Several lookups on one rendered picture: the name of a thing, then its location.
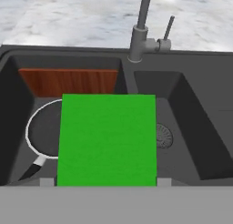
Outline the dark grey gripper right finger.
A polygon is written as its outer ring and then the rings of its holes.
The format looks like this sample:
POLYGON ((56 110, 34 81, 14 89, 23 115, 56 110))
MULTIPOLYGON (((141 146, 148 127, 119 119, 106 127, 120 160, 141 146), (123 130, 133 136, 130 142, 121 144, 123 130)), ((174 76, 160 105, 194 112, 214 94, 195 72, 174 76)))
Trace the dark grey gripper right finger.
POLYGON ((157 180, 157 185, 159 187, 169 187, 170 186, 170 179, 169 178, 159 178, 157 180))

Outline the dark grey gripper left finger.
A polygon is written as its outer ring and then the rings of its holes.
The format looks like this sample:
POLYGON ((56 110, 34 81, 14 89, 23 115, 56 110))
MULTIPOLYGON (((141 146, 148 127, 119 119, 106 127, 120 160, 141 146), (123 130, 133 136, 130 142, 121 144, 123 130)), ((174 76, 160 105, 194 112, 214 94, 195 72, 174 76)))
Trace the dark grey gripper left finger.
POLYGON ((55 182, 52 178, 41 178, 40 179, 40 186, 41 187, 53 187, 55 182))

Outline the green sponge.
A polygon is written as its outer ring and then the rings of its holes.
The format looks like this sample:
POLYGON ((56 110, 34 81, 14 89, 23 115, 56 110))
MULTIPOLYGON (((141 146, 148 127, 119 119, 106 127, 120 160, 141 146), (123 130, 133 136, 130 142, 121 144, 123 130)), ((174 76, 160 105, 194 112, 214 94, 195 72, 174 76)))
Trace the green sponge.
POLYGON ((63 95, 57 184, 154 187, 156 97, 63 95))

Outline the black pan with white rim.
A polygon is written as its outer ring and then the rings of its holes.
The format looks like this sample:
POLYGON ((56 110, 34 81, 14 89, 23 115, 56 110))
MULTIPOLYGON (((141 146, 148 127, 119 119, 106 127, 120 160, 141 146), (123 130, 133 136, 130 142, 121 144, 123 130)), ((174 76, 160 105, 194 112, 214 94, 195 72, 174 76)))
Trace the black pan with white rim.
POLYGON ((38 98, 25 126, 25 144, 34 158, 19 181, 51 178, 57 175, 61 98, 38 98))

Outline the dark grey double sink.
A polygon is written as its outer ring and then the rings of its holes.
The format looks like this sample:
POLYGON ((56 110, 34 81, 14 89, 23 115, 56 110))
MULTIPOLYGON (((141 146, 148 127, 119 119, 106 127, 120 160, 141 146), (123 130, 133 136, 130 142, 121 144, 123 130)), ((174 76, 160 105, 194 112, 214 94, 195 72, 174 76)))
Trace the dark grey double sink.
POLYGON ((38 98, 21 68, 117 69, 113 94, 154 95, 158 175, 173 185, 233 186, 233 53, 147 53, 138 64, 127 50, 0 46, 0 186, 21 185, 34 158, 25 126, 38 98))

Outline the grey sink tap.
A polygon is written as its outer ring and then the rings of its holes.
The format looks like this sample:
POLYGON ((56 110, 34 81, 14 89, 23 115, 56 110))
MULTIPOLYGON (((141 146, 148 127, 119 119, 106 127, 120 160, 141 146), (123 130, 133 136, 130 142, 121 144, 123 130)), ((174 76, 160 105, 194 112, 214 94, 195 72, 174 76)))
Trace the grey sink tap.
POLYGON ((147 52, 168 52, 171 49, 171 40, 168 38, 175 17, 169 18, 167 29, 163 38, 156 40, 148 38, 148 27, 146 26, 148 9, 151 0, 141 0, 138 20, 132 28, 128 61, 131 63, 140 63, 143 55, 147 52))

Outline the brown wooden cutting board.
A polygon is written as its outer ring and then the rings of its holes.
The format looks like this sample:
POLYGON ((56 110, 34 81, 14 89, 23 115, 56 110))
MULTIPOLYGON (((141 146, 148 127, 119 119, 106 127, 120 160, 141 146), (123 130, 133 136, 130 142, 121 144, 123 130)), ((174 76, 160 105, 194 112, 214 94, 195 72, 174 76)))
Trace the brown wooden cutting board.
POLYGON ((21 68, 19 74, 36 97, 63 94, 111 94, 117 69, 21 68))

